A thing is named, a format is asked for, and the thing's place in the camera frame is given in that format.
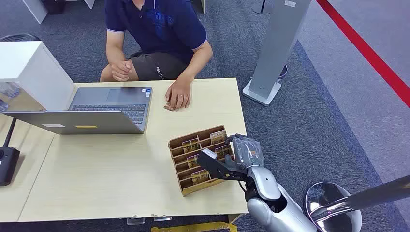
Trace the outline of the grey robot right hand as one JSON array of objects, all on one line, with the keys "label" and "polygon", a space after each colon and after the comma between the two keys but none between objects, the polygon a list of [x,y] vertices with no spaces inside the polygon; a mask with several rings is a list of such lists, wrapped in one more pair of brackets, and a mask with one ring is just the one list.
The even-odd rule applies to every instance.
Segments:
[{"label": "grey robot right hand", "polygon": [[252,166],[264,167],[264,156],[260,142],[245,135],[235,134],[227,137],[225,143],[233,144],[235,160],[228,155],[225,156],[225,163],[232,168],[246,170]]}]

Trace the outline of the person's right hand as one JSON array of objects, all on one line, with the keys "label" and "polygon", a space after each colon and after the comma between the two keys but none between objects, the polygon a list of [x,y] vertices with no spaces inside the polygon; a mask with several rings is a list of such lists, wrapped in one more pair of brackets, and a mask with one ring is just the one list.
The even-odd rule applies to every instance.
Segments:
[{"label": "person's right hand", "polygon": [[127,81],[132,72],[132,65],[129,60],[110,63],[112,76],[117,81]]}]

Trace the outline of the person's left hand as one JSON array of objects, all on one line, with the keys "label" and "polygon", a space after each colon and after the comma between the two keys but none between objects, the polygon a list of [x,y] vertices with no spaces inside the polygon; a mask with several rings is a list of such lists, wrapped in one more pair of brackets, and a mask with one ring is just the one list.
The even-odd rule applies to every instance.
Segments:
[{"label": "person's left hand", "polygon": [[166,108],[170,111],[178,111],[188,108],[190,104],[191,82],[188,80],[175,80],[168,88],[166,98]]}]

